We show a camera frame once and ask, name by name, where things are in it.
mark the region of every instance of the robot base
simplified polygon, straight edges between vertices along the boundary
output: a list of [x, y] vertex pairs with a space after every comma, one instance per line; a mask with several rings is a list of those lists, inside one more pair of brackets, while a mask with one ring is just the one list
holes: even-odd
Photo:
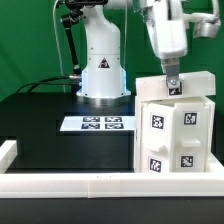
[[83, 103], [89, 103], [94, 105], [118, 105], [122, 103], [128, 103], [131, 100], [131, 92], [128, 91], [125, 95], [117, 98], [91, 98], [80, 95], [77, 93], [77, 100]]

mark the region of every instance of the logo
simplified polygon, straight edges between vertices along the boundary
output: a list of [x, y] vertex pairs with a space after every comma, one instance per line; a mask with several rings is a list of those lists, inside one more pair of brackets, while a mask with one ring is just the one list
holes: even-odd
[[105, 117], [105, 122], [122, 122], [121, 117]]
[[169, 89], [169, 96], [180, 96], [183, 95], [182, 82], [180, 82], [180, 86], [176, 89]]
[[181, 156], [181, 167], [193, 167], [194, 166], [194, 156]]
[[197, 125], [197, 113], [184, 113], [184, 125]]
[[152, 124], [153, 128], [164, 129], [165, 118], [162, 116], [152, 115]]
[[106, 58], [101, 61], [99, 68], [110, 68]]
[[113, 130], [113, 129], [115, 129], [115, 130], [124, 129], [124, 125], [122, 123], [119, 123], [119, 124], [117, 124], [117, 123], [115, 123], [115, 124], [112, 124], [112, 123], [105, 124], [105, 129], [111, 129], [111, 130]]
[[149, 170], [161, 173], [162, 162], [156, 159], [149, 158]]
[[100, 117], [83, 117], [83, 122], [100, 122]]
[[100, 124], [82, 124], [82, 129], [100, 129]]

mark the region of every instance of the paper sheet with markers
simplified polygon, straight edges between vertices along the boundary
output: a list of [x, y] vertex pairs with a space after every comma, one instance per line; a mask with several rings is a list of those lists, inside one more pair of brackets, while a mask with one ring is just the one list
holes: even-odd
[[134, 116], [67, 116], [60, 131], [131, 131]]

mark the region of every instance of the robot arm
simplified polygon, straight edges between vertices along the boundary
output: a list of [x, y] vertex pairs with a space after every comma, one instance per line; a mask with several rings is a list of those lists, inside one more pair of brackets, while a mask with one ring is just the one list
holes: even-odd
[[213, 15], [206, 13], [184, 14], [181, 0], [133, 0], [134, 9], [146, 23], [155, 55], [160, 58], [167, 86], [178, 88], [179, 58], [187, 54], [185, 27], [195, 23], [195, 38], [214, 38], [219, 30], [219, 5], [212, 0]]

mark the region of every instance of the black tabletop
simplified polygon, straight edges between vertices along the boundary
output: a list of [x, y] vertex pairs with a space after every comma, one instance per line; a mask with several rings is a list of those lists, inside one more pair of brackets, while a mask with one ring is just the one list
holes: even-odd
[[[130, 103], [97, 107], [70, 94], [15, 94], [0, 103], [0, 137], [18, 141], [8, 173], [133, 172], [133, 131], [59, 131], [65, 115], [133, 116]], [[223, 117], [214, 128], [213, 151], [223, 159]], [[0, 223], [222, 223], [224, 198], [149, 197], [98, 199], [0, 199]]]

